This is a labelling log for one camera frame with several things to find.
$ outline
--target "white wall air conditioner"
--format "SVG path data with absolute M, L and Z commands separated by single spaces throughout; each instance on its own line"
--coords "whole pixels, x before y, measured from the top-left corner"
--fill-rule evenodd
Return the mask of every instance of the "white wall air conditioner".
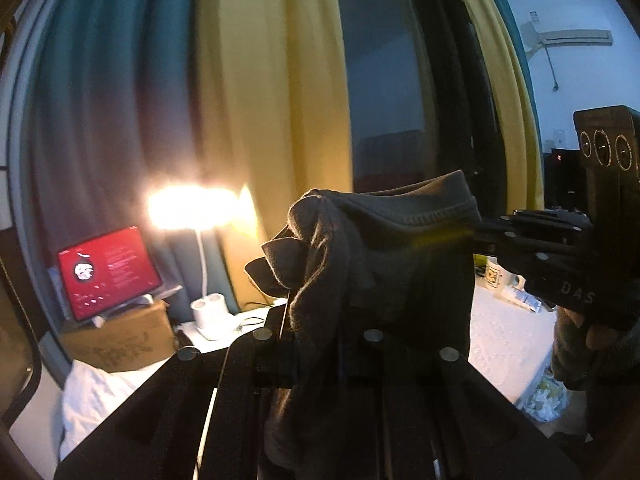
M 529 15 L 538 40 L 544 45 L 613 44 L 609 20 L 597 6 L 539 8 Z

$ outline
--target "white mug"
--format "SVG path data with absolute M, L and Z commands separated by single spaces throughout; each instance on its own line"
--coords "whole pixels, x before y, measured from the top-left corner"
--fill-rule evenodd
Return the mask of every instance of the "white mug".
M 524 290 L 525 279 L 519 274 L 513 274 L 498 264 L 498 259 L 491 256 L 486 260 L 484 268 L 484 280 L 487 286 L 496 290 L 502 290 L 505 286 L 513 286 L 518 290 Z

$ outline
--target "mug handle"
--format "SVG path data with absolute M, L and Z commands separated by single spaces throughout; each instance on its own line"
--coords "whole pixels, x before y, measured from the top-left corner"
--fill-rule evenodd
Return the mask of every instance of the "mug handle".
M 519 274 L 516 274 L 515 278 L 516 278 L 516 284 L 513 286 L 518 290 L 524 290 L 524 284 L 526 283 L 527 280 Z

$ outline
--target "glowing lamp head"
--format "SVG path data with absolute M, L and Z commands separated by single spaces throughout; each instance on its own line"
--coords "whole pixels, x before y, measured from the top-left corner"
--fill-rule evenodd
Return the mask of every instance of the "glowing lamp head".
M 238 198 L 228 189 L 169 186 L 149 197 L 148 211 L 160 229 L 202 231 L 233 221 Z

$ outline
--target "yellow curtain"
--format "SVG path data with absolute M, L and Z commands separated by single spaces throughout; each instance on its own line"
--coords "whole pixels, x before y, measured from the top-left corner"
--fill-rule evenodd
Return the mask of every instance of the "yellow curtain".
M 542 209 L 536 121 L 513 42 L 494 0 L 464 0 L 489 73 L 507 161 L 507 212 Z
M 351 190 L 338 0 L 198 0 L 196 20 L 205 169 L 244 189 L 248 211 L 244 225 L 222 231 L 243 308 L 261 301 L 244 264 L 286 224 L 289 206 L 313 187 Z

